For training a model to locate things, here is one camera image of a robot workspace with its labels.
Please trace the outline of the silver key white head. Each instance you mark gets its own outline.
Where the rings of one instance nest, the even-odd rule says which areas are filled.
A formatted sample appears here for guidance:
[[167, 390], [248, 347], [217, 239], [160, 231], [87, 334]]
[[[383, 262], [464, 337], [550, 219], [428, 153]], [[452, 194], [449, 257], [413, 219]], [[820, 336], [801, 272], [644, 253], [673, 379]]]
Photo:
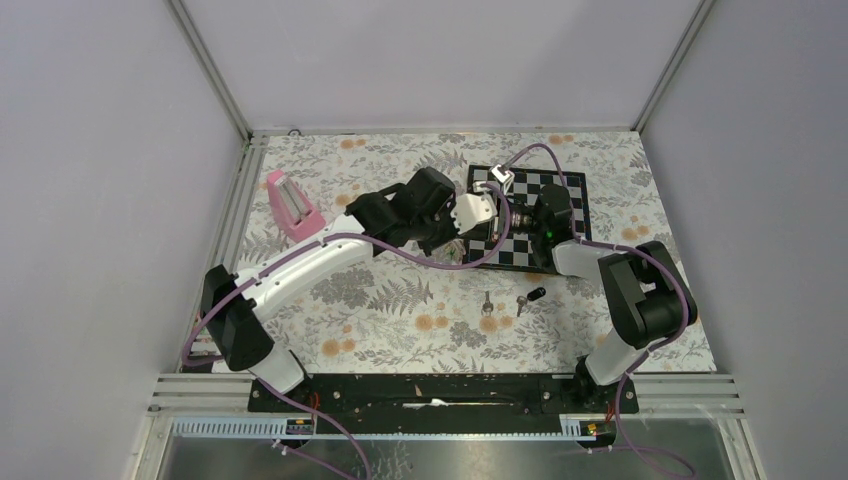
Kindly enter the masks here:
[[481, 307], [481, 315], [486, 317], [490, 316], [494, 311], [494, 304], [491, 302], [490, 292], [486, 291], [484, 293], [484, 302]]

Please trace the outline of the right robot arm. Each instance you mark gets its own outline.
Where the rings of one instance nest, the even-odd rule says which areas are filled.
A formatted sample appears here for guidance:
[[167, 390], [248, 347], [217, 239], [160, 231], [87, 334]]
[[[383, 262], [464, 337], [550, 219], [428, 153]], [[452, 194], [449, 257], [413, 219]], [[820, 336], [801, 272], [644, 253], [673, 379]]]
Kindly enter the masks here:
[[565, 389], [583, 410], [601, 410], [612, 400], [613, 388], [697, 319], [697, 304], [665, 244], [630, 247], [589, 240], [577, 230], [566, 188], [546, 185], [532, 206], [497, 200], [488, 210], [496, 240], [510, 232], [527, 235], [539, 268], [586, 280], [605, 295], [611, 330], [579, 359]]

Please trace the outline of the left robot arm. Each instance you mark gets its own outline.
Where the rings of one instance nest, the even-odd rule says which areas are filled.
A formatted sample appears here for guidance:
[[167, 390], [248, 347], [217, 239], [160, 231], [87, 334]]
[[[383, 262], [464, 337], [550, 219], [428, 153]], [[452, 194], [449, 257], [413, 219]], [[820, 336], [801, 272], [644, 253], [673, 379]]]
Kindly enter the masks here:
[[366, 193], [306, 240], [239, 273], [225, 266], [204, 278], [200, 304], [206, 328], [227, 367], [248, 371], [272, 388], [288, 411], [309, 401], [310, 385], [294, 354], [263, 326], [289, 300], [338, 271], [373, 259], [389, 247], [417, 242], [426, 254], [474, 225], [473, 209], [485, 199], [459, 195], [437, 170], [418, 170], [406, 183]]

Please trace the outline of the keyring with coloured keys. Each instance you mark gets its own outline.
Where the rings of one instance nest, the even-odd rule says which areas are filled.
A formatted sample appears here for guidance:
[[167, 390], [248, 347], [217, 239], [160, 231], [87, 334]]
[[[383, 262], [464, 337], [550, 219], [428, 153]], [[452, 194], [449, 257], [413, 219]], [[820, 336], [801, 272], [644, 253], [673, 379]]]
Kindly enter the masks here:
[[461, 264], [465, 255], [462, 242], [449, 242], [441, 250], [442, 258], [449, 264]]

